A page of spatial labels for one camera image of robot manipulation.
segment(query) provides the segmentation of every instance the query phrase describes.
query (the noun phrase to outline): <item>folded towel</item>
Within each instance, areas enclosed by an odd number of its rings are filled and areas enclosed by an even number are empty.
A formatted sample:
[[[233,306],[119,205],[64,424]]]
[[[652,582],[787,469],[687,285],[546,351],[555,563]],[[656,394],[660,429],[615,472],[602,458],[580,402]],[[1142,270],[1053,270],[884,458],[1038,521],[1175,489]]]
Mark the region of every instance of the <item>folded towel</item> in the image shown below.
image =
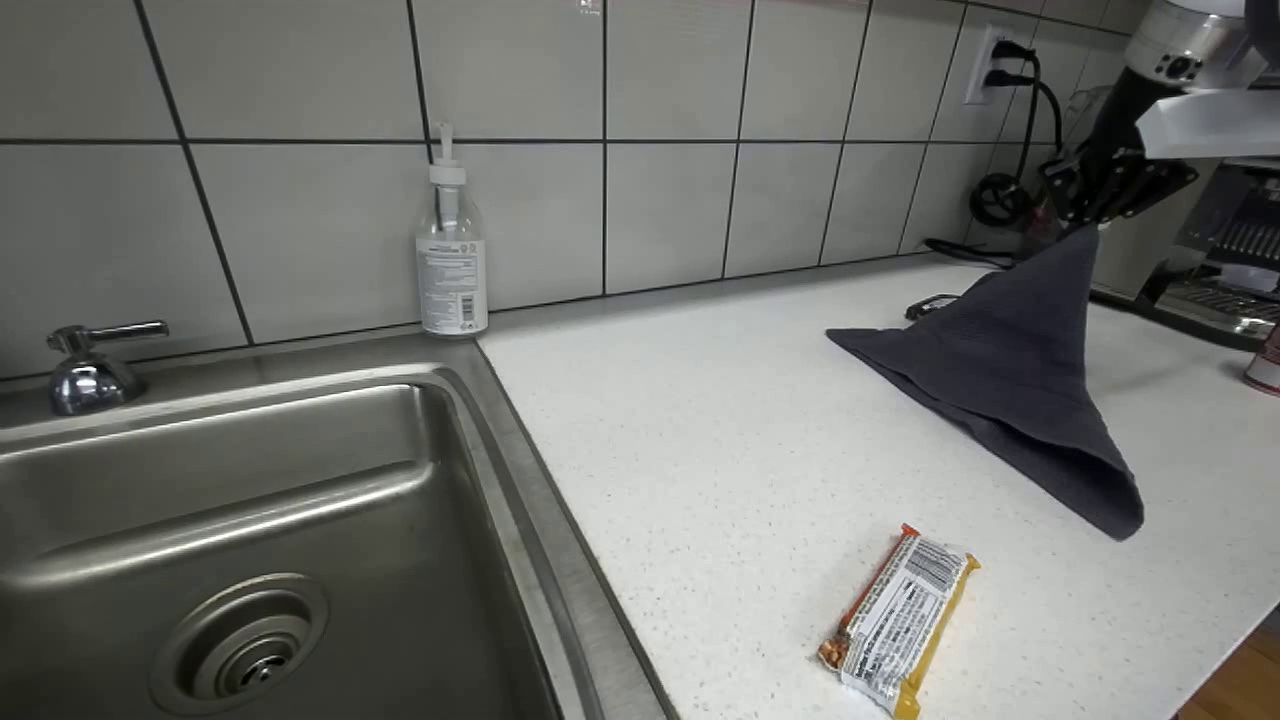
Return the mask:
[[[1091,256],[1095,232],[1077,232],[983,275],[903,333],[832,326],[828,335],[1123,539],[1145,522],[1145,500],[1084,389]]]

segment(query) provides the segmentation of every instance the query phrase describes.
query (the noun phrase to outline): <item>power outlet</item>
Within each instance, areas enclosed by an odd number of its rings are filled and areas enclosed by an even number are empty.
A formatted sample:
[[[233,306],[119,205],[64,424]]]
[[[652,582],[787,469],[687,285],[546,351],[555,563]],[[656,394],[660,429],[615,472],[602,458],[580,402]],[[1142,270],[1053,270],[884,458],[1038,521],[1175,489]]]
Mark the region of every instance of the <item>power outlet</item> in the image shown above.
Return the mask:
[[[1002,41],[1013,41],[1013,31],[1008,31],[1008,27],[997,27],[997,25],[987,25],[983,36],[978,41],[971,72],[970,72],[970,89],[963,89],[963,105],[983,105],[983,98],[992,98],[992,91],[983,89],[983,79],[987,79],[987,72],[997,69],[992,49],[997,49]]]

